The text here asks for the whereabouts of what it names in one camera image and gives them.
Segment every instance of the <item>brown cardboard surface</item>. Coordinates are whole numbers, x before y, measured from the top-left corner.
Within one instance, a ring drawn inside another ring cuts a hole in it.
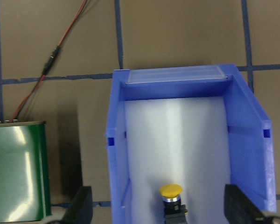
[[[94,80],[79,84],[77,98],[83,184],[91,185],[94,201],[109,201],[109,175],[106,150],[106,120],[111,80]]]
[[[91,224],[112,224],[111,208],[93,208],[93,217]]]
[[[280,70],[254,73],[255,96],[273,124],[277,193],[280,194]]]
[[[1,0],[3,77],[39,77],[81,2]],[[114,14],[113,1],[89,1],[65,39],[49,76],[110,73],[117,69]]]
[[[246,64],[239,0],[120,3],[127,69]]]
[[[280,0],[249,0],[254,65],[280,64]]]

